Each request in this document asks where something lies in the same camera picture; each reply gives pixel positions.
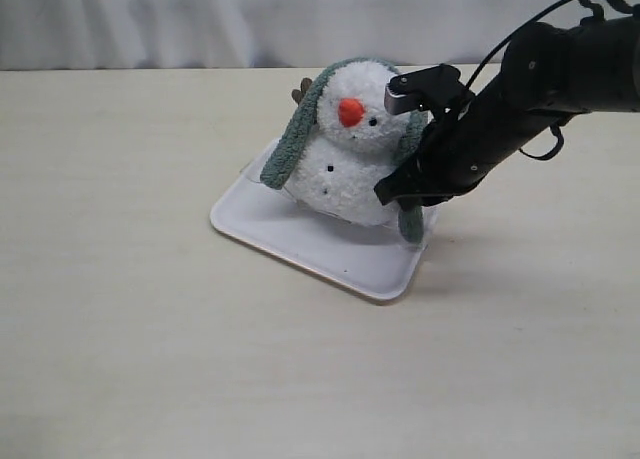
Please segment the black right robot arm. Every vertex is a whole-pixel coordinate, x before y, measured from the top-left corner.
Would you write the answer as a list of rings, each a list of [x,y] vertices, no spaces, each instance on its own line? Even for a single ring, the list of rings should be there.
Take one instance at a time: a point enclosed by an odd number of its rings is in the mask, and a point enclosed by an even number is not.
[[[639,110],[639,21],[604,20],[560,29],[526,26],[497,75],[468,90],[448,64],[389,81],[384,105],[398,115],[429,111],[417,149],[374,187],[381,204],[432,206],[475,189],[536,136],[555,136],[574,117]]]

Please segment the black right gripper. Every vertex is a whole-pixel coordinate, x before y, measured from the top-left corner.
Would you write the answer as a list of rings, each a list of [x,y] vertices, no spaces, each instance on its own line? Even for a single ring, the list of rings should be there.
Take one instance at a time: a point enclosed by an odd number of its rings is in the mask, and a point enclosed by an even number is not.
[[[423,135],[419,148],[381,179],[381,204],[439,204],[473,190],[505,159],[505,103],[482,93],[462,115],[446,115]]]

